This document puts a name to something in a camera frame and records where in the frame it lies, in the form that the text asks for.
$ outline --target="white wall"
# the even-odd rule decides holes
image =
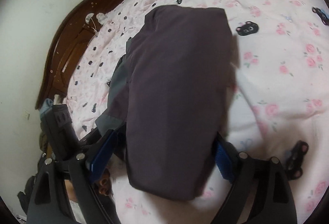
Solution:
[[[25,214],[16,195],[36,173],[41,154],[34,106],[47,52],[60,23],[81,1],[0,0],[0,196],[18,215]]]

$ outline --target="wooden furniture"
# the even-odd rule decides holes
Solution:
[[[97,21],[98,13],[108,13],[123,0],[84,0],[64,19],[58,28],[48,51],[42,85],[37,98],[39,109],[45,98],[54,99],[55,94],[66,96],[70,78],[85,52],[89,41],[95,35],[93,22],[86,23],[86,15],[92,17],[96,29],[101,28]]]

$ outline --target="white bedding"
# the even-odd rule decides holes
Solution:
[[[66,104],[79,138],[95,128],[106,109],[106,83],[144,16],[155,6],[179,1],[125,0],[106,15],[68,88]],[[312,7],[328,12],[327,6],[323,0],[182,0],[180,6],[224,8],[235,35],[228,141],[253,157],[275,155],[282,162],[297,140],[309,144],[304,175],[290,182],[298,223],[303,223],[329,184],[329,26],[312,12]],[[247,21],[257,23],[259,31],[239,36],[236,28]],[[116,159],[111,176],[122,224],[208,224],[230,188],[215,169],[202,197],[172,202],[132,188],[124,164]]]

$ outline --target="bed headboard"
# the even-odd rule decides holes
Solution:
[[[58,28],[48,51],[36,109],[42,106],[46,98],[54,99],[55,94],[66,96],[70,78],[85,52],[89,41],[94,36],[93,23],[85,19],[94,13],[96,29],[101,28],[96,19],[98,13],[113,10],[123,0],[84,0],[77,5],[63,20]]]

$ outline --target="black cartoon animal print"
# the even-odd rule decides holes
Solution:
[[[96,106],[97,106],[97,103],[95,103],[94,106],[93,106],[93,109],[92,109],[92,112],[93,112],[93,113],[96,112]]]
[[[183,1],[183,0],[177,0],[176,2],[177,2],[178,4],[181,4],[182,1]]]
[[[244,25],[236,28],[236,32],[240,36],[247,36],[258,32],[259,27],[256,23],[247,21]]]

